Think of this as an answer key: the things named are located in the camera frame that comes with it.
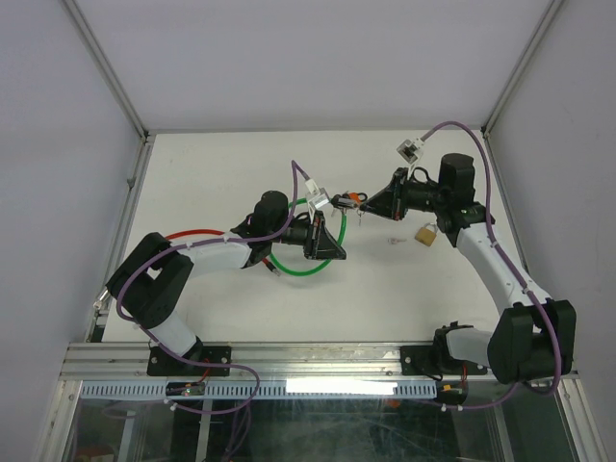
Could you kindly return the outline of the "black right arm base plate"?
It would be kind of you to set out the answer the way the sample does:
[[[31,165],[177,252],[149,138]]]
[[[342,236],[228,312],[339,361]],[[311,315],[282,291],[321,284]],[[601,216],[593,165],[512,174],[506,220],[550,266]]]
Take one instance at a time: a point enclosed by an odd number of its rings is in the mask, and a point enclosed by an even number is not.
[[[486,375],[487,369],[470,361],[456,360],[446,356],[433,345],[407,345],[399,348],[401,373],[404,376]]]

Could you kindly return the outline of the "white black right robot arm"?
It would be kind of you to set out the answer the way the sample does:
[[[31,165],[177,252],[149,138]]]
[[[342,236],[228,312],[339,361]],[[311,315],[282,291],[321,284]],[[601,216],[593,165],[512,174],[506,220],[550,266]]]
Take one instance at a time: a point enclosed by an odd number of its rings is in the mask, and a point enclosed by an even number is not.
[[[420,181],[406,167],[364,201],[361,211],[395,221],[409,210],[432,213],[438,230],[472,265],[500,314],[492,331],[456,321],[434,333],[431,364],[453,372],[465,362],[489,368],[499,383],[557,378],[571,371],[577,313],[531,282],[506,255],[486,207],[475,201],[472,157],[445,155],[439,176]]]

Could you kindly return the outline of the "green cable lock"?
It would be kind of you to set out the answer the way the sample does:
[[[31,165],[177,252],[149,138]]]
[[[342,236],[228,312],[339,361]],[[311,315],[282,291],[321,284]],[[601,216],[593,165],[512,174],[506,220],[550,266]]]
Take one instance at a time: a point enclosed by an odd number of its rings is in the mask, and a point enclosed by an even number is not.
[[[311,217],[308,211],[293,216],[291,224],[281,238],[282,244],[300,245],[307,260],[318,263],[310,269],[292,269],[285,266],[272,252],[266,258],[269,269],[282,272],[292,277],[308,277],[327,268],[333,261],[345,260],[347,254],[343,249],[347,233],[347,216],[342,214],[338,235],[332,236],[326,227],[322,212],[315,212]]]

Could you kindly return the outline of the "orange black padlock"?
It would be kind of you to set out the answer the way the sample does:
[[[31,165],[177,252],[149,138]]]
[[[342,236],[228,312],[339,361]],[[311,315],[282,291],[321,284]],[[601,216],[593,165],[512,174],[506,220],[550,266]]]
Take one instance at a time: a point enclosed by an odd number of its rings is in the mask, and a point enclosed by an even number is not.
[[[364,192],[344,192],[342,198],[347,208],[356,209],[368,199],[368,196]]]

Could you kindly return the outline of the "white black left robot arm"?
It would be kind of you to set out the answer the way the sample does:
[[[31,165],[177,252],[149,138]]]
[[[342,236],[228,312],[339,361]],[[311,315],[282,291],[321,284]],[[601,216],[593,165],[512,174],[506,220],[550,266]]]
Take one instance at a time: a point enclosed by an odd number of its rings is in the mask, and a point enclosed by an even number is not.
[[[274,244],[298,245],[308,260],[344,260],[347,253],[326,228],[324,214],[290,214],[287,196],[262,194],[253,212],[210,244],[180,244],[147,234],[105,285],[121,308],[158,345],[158,365],[168,375],[193,375],[213,356],[175,308],[187,282],[221,270],[248,269],[271,254]]]

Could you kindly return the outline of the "keys of orange padlock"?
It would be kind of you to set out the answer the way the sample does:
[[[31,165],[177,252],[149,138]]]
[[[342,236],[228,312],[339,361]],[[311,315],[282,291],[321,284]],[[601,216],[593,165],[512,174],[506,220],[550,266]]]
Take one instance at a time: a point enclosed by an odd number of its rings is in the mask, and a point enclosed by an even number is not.
[[[331,205],[333,207],[331,216],[334,216],[337,212],[344,216],[347,212],[347,197],[344,194],[335,194],[331,197]]]

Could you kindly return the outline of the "silver keys of green lock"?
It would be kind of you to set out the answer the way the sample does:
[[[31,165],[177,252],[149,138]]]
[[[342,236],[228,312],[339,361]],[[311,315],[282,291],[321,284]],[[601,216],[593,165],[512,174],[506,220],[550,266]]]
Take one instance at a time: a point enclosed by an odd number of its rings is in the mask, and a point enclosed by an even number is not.
[[[359,208],[355,208],[354,209],[355,215],[357,216],[357,225],[361,226],[362,225],[362,217],[364,215],[364,212]]]

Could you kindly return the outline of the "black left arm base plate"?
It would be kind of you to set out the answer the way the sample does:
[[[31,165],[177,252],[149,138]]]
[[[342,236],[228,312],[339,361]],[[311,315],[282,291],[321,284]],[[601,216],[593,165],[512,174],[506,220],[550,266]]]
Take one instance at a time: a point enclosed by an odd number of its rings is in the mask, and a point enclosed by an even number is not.
[[[187,352],[184,360],[169,355],[160,346],[152,346],[146,373],[154,377],[228,376],[231,360],[231,346],[196,345]]]

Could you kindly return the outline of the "large brass padlock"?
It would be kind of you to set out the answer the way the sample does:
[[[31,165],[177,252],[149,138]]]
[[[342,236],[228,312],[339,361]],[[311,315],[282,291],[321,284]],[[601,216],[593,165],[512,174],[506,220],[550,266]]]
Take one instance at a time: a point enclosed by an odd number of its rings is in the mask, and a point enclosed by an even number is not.
[[[432,246],[438,235],[436,223],[429,222],[423,225],[415,234],[415,240],[425,246]]]

